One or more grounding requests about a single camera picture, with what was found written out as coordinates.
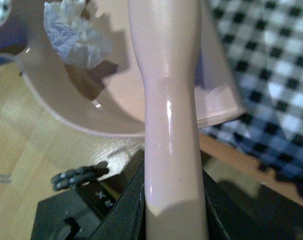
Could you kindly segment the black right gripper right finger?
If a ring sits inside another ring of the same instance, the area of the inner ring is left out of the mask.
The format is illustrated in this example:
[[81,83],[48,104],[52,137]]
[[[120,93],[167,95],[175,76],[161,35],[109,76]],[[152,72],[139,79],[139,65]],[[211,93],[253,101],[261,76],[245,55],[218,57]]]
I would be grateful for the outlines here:
[[264,229],[220,188],[203,174],[209,238],[211,240],[265,240]]

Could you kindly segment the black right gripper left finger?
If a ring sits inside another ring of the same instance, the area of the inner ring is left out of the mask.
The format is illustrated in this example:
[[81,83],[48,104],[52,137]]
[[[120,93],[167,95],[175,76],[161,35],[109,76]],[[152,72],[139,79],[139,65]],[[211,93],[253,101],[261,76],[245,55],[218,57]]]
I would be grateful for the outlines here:
[[145,167],[142,162],[91,240],[144,240],[146,238]]

